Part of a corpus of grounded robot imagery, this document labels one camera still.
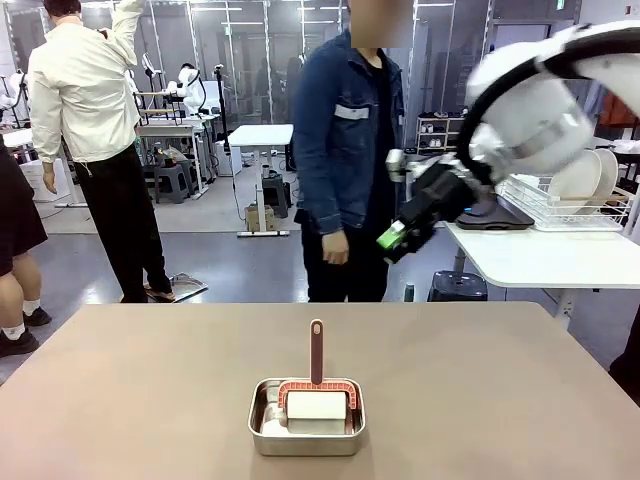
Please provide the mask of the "person's right hand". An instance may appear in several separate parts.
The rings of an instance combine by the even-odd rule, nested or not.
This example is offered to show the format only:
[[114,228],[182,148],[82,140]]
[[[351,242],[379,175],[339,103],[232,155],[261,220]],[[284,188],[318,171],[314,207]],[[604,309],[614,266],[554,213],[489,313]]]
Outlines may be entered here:
[[349,244],[343,230],[322,236],[323,260],[331,265],[344,265],[349,258]]

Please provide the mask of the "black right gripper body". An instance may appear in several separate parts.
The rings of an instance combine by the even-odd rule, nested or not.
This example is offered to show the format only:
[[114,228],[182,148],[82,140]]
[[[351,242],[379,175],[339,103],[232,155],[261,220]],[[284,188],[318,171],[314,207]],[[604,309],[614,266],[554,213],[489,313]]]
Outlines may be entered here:
[[483,184],[459,162],[410,163],[411,198],[399,221],[406,240],[428,240],[436,223],[455,221],[483,194]]

